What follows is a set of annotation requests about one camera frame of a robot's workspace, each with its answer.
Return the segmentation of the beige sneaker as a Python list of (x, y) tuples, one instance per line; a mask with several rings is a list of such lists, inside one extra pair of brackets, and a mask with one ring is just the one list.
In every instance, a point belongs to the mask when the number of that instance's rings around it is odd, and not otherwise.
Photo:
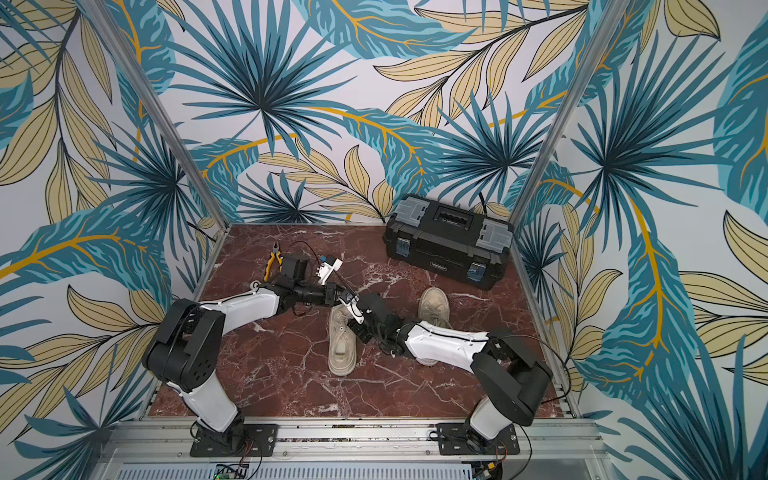
[(418, 303), (417, 317), (438, 328), (450, 329), (450, 304), (445, 292), (437, 287), (425, 290)]
[(328, 320), (328, 368), (337, 377), (351, 374), (357, 365), (357, 337), (347, 325), (350, 319), (343, 305), (331, 309)]

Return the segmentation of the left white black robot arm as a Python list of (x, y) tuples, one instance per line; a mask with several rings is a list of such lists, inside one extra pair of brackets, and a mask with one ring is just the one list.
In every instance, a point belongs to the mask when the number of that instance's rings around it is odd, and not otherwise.
[(308, 259), (287, 256), (277, 273), (250, 290), (220, 300), (180, 299), (165, 314), (142, 366), (181, 396), (204, 430), (229, 434), (241, 412), (225, 393), (216, 368), (223, 337), (247, 324), (278, 316), (296, 304), (340, 303), (343, 288), (330, 281), (343, 262), (322, 257), (316, 279), (306, 278)]

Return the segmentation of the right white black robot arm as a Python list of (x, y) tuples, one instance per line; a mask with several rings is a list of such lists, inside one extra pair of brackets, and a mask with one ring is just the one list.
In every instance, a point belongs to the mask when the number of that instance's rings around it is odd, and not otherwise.
[(404, 320), (376, 293), (344, 293), (351, 331), (374, 340), (392, 357), (444, 363), (474, 375), (484, 397), (467, 419), (470, 434), (485, 441), (512, 424), (530, 426), (552, 381), (552, 371), (519, 335), (501, 330), (464, 332), (423, 320)]

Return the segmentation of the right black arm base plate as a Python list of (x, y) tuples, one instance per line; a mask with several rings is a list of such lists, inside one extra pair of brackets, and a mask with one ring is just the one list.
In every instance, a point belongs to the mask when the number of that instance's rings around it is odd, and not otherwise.
[(488, 440), (467, 423), (444, 422), (435, 425), (428, 434), (430, 441), (438, 443), (438, 449), (443, 456), (494, 455), (506, 457), (518, 455), (520, 446), (513, 425), (501, 430), (494, 438)]

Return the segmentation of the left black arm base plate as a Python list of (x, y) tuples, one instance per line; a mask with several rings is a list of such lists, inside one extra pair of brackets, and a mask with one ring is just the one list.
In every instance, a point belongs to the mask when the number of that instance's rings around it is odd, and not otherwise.
[(271, 457), (277, 439), (277, 424), (238, 424), (227, 432), (198, 426), (190, 450), (192, 458)]

